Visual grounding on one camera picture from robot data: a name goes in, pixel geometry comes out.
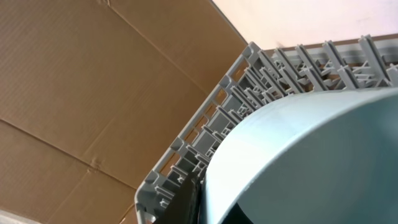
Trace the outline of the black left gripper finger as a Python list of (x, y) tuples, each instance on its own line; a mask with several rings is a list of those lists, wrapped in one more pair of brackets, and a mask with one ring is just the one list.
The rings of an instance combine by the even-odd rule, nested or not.
[(198, 172), (189, 173), (172, 201), (154, 224), (197, 224), (201, 204)]

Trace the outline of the light blue bowl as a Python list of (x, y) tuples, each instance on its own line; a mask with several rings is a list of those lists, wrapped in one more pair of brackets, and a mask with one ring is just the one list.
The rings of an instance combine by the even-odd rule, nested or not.
[(207, 168), (202, 223), (396, 223), (397, 89), (281, 98), (244, 118)]

